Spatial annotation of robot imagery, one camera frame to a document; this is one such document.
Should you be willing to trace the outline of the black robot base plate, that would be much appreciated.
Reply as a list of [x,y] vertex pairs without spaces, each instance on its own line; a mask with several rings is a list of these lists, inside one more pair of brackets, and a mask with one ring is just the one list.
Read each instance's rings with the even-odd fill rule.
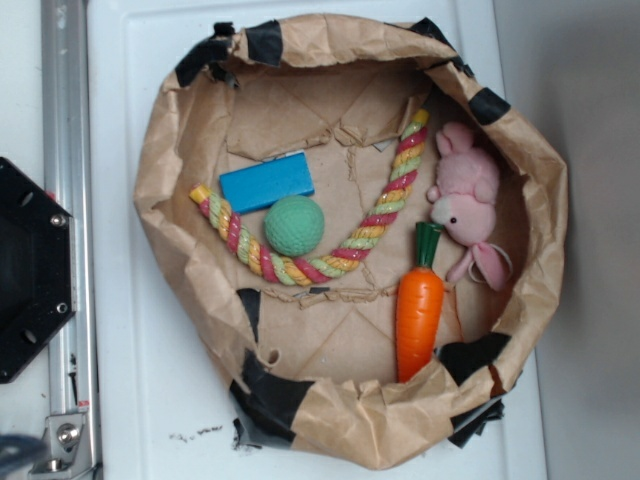
[[71,216],[1,159],[1,382],[14,381],[74,314]]

